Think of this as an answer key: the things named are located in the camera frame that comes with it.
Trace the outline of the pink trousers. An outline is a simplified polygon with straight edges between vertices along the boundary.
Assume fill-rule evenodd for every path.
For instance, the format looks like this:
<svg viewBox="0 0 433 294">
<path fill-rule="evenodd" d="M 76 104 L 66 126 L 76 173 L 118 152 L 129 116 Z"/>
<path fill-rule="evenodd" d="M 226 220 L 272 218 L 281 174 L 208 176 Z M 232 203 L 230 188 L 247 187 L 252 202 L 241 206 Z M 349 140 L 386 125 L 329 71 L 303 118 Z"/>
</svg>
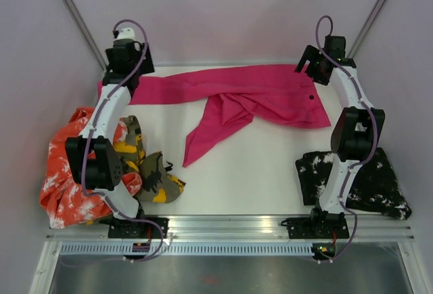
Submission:
<svg viewBox="0 0 433 294">
<path fill-rule="evenodd" d="M 314 82 L 293 64 L 215 68 L 142 76 L 133 105 L 176 105 L 207 100 L 199 124 L 187 135 L 183 167 L 249 125 L 255 117 L 293 128 L 327 128 L 330 119 Z"/>
</svg>

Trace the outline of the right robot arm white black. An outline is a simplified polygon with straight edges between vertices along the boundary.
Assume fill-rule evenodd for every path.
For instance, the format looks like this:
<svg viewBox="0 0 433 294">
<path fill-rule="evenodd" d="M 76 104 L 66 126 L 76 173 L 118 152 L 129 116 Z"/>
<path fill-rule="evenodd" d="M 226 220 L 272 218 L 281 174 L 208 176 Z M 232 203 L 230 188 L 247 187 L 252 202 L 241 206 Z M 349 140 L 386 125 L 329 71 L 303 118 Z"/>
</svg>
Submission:
<svg viewBox="0 0 433 294">
<path fill-rule="evenodd" d="M 331 84 L 342 112 L 331 135 L 334 161 L 325 190 L 308 217 L 288 218 L 282 224 L 290 239 L 347 239 L 348 195 L 358 171 L 375 153 L 385 113 L 367 99 L 355 62 L 346 56 L 343 36 L 329 34 L 324 43 L 307 46 L 295 71 L 319 84 Z"/>
</svg>

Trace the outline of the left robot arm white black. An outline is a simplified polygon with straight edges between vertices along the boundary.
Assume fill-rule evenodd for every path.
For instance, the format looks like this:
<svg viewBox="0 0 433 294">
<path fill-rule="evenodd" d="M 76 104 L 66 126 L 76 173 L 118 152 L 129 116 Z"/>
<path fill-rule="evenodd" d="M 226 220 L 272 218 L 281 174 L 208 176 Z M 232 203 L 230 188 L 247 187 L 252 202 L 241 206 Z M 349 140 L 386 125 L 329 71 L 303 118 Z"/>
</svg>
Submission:
<svg viewBox="0 0 433 294">
<path fill-rule="evenodd" d="M 78 136 L 66 139 L 65 150 L 72 177 L 87 198 L 99 197 L 114 216 L 114 228 L 123 226 L 133 238 L 142 237 L 147 221 L 138 200 L 122 181 L 122 163 L 112 141 L 124 108 L 131 102 L 139 78 L 152 73 L 145 61 L 148 44 L 116 32 L 113 46 L 106 49 L 108 67 L 101 94 L 87 125 Z"/>
</svg>

